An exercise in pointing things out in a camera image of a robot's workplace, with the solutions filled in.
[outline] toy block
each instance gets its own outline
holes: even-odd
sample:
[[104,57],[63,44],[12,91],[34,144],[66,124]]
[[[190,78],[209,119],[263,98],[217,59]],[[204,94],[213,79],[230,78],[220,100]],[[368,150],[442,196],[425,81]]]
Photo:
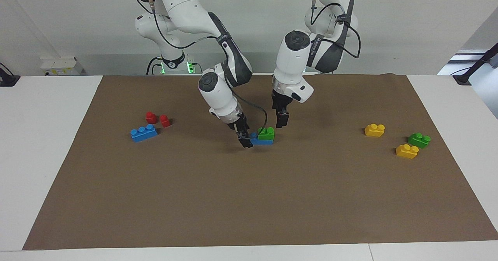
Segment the toy block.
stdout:
[[163,128],[166,128],[166,127],[171,126],[171,122],[169,121],[168,116],[166,116],[166,115],[161,115],[161,116],[159,117],[159,119],[160,119],[160,121],[161,121],[161,125],[162,125],[162,127],[163,127]]
[[258,140],[274,140],[275,139],[275,130],[270,128],[260,128],[258,131],[261,131],[258,135]]
[[382,137],[385,129],[386,127],[382,124],[378,126],[376,124],[370,124],[365,128],[365,135],[368,135],[369,137]]
[[156,124],[157,123],[157,116],[152,112],[147,112],[146,120],[147,120],[147,123],[149,123],[149,124]]
[[141,142],[157,136],[157,132],[152,124],[147,125],[147,127],[140,127],[138,130],[132,130],[131,134],[134,142]]
[[414,133],[408,138],[408,143],[418,148],[426,148],[431,142],[431,138],[428,135],[422,135],[421,133]]
[[269,140],[259,140],[258,139],[258,134],[256,134],[255,132],[253,132],[251,134],[251,143],[253,145],[273,145],[274,141],[273,139],[269,139]]
[[404,158],[413,159],[418,155],[418,147],[410,146],[409,144],[403,144],[396,148],[396,155]]

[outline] red lego brick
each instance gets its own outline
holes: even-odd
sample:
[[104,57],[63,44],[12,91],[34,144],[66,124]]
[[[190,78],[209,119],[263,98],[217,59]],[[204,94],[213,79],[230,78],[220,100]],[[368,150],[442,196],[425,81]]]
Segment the red lego brick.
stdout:
[[171,126],[171,122],[169,122],[168,116],[161,115],[160,119],[161,119],[161,124],[162,124],[163,128]]
[[147,123],[149,123],[149,124],[156,124],[157,123],[157,116],[152,112],[147,112],[146,120],[147,120]]

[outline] green light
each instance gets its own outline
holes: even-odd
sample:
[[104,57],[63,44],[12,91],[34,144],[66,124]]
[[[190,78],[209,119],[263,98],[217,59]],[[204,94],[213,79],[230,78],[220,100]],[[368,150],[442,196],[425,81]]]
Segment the green light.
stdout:
[[189,74],[195,73],[195,66],[193,64],[187,62],[187,68]]

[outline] yellow lego brick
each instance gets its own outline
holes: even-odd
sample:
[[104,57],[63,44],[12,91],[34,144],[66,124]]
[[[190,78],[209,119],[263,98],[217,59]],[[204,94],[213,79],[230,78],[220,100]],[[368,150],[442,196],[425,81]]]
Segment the yellow lego brick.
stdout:
[[410,146],[409,144],[400,145],[396,148],[396,155],[404,158],[413,159],[418,155],[419,148],[417,146]]
[[365,135],[368,135],[369,137],[382,137],[382,135],[384,135],[384,130],[386,130],[386,127],[382,124],[379,126],[370,124],[365,128]]

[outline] white table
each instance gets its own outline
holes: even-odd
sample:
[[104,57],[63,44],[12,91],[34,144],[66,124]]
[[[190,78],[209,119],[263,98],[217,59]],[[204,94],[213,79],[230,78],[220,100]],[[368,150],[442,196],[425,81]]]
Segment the white table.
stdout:
[[[21,252],[102,77],[23,77],[0,88],[0,261],[496,261],[498,241]],[[453,78],[410,76],[456,162],[498,226],[498,120]]]

